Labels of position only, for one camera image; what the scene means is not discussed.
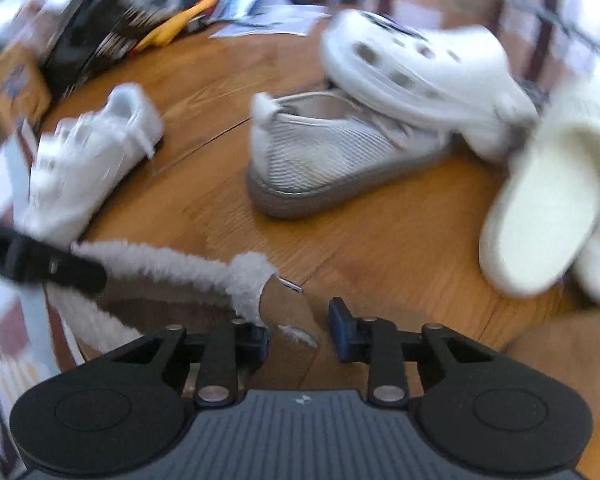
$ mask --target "brown suede slipper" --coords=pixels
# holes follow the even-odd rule
[[[263,301],[260,305],[260,313],[267,322],[266,314],[269,307],[265,304],[268,300],[267,284]],[[312,321],[318,327],[320,345],[317,349],[293,344],[288,338],[274,335],[271,341],[269,359],[267,363],[256,373],[250,388],[278,388],[299,390],[331,390],[331,389],[356,389],[361,394],[366,394],[366,381],[368,367],[362,363],[343,364],[336,357],[335,348],[328,336],[327,312],[330,299],[339,291],[333,287],[316,287],[309,285],[305,292],[284,291],[279,289],[280,296],[287,298],[286,301],[276,302],[277,310],[283,312],[291,305],[298,312],[306,312],[309,308],[312,313]],[[287,303],[295,294],[296,303]],[[426,317],[416,311],[407,308],[388,308],[385,305],[370,301],[359,294],[343,294],[347,306],[354,316],[362,317],[386,317],[393,321],[398,329],[419,332],[422,325],[427,322]],[[296,326],[308,327],[311,323],[303,323],[298,320]],[[405,364],[407,378],[412,397],[422,394],[422,386],[418,376],[416,365]]]
[[[533,328],[507,354],[576,390],[600,417],[600,310]]]

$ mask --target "wooden floor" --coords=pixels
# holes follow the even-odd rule
[[[244,187],[255,92],[320,88],[318,30],[308,38],[178,41],[125,62],[56,107],[45,124],[104,104],[117,84],[142,84],[166,130],[154,161],[125,181],[94,220],[91,240],[126,238],[207,258],[260,251],[282,276],[384,308],[425,312],[494,348],[573,309],[561,288],[501,297],[478,267],[478,235],[502,174],[465,152],[440,168],[304,221],[255,212]],[[600,422],[581,463],[600,480]]]

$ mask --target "shoelace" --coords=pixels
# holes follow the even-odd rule
[[[93,134],[104,134],[115,139],[127,155],[133,155],[128,142],[125,142],[131,136],[144,150],[147,158],[153,158],[155,154],[154,145],[140,128],[129,126],[122,118],[95,115],[93,113],[86,113],[78,117],[75,126],[71,128],[65,141],[69,143],[76,142],[78,139],[86,141]]]

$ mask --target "striped fabric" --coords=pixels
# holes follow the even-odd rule
[[[29,195],[35,147],[30,130],[0,147],[0,222],[18,225]],[[0,474],[18,475],[22,463],[7,427],[11,408],[26,390],[82,362],[68,326],[49,308],[42,286],[19,286],[0,276]]]
[[[399,150],[369,124],[353,118],[298,124],[274,119],[269,127],[269,184],[301,192],[371,168]]]

